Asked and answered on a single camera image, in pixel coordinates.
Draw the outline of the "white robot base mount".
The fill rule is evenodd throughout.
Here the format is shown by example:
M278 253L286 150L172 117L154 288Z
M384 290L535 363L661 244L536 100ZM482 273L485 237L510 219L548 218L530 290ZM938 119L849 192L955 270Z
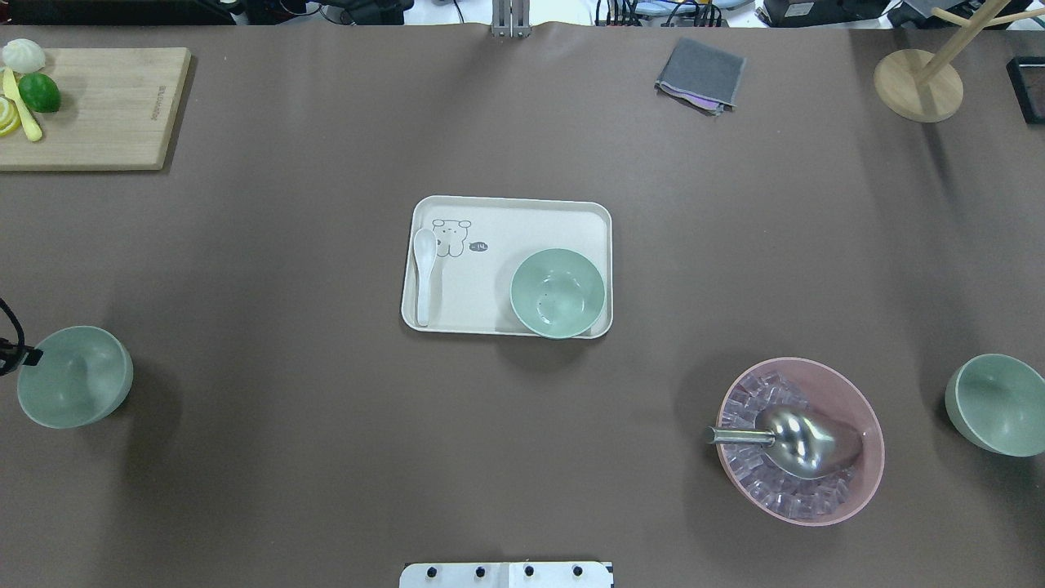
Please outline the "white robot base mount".
M504 561L414 563L399 587L613 587L611 563L600 561Z

